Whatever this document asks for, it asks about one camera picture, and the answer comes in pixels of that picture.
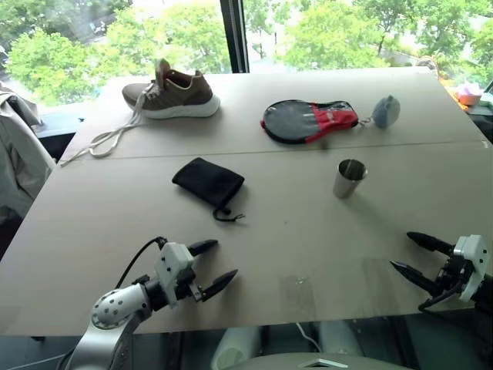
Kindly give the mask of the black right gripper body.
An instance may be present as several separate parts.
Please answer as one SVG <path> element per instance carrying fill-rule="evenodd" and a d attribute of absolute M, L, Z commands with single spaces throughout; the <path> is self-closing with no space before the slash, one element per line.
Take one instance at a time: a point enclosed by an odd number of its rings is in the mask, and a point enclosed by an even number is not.
<path fill-rule="evenodd" d="M 437 285 L 437 290 L 432 296 L 437 297 L 448 291 L 453 291 L 454 294 L 460 294 L 474 270 L 474 265 L 470 260 L 462 256 L 451 255 L 438 272 L 438 276 L 434 281 Z"/>

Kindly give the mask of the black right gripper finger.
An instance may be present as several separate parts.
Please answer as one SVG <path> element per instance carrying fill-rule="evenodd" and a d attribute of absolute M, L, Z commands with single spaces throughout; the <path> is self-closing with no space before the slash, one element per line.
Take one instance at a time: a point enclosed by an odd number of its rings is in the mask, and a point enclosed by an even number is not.
<path fill-rule="evenodd" d="M 407 232 L 407 237 L 416 243 L 417 246 L 428 251 L 438 251 L 442 254 L 453 254 L 454 246 L 452 244 L 437 239 L 431 235 L 409 231 Z"/>
<path fill-rule="evenodd" d="M 438 285 L 434 281 L 425 277 L 420 271 L 398 261 L 390 261 L 390 263 L 399 274 L 411 283 L 425 290 L 430 295 L 439 294 Z"/>

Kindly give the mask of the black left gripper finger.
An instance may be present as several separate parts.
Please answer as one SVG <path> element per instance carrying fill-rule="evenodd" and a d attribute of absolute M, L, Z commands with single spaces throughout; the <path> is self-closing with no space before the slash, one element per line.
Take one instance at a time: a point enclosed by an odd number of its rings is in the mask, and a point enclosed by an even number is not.
<path fill-rule="evenodd" d="M 225 274 L 219 276 L 217 279 L 213 281 L 213 283 L 206 289 L 203 289 L 201 294 L 201 301 L 205 302 L 219 294 L 222 290 L 226 288 L 226 286 L 234 279 L 238 270 L 232 270 L 226 272 Z"/>
<path fill-rule="evenodd" d="M 216 245 L 218 245 L 218 240 L 202 240 L 188 246 L 188 251 L 192 256 L 198 256 L 200 254 L 206 253 L 209 249 L 215 247 Z"/>

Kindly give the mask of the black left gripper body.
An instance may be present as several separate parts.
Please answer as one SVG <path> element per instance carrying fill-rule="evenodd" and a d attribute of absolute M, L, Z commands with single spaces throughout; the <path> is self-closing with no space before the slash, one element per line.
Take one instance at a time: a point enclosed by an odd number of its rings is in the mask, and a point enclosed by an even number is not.
<path fill-rule="evenodd" d="M 196 283 L 196 273 L 193 269 L 175 271 L 172 274 L 171 281 L 174 295 L 172 300 L 169 301 L 170 307 L 176 307 L 179 301 L 188 297 L 193 298 L 195 302 L 204 300 L 204 291 Z"/>

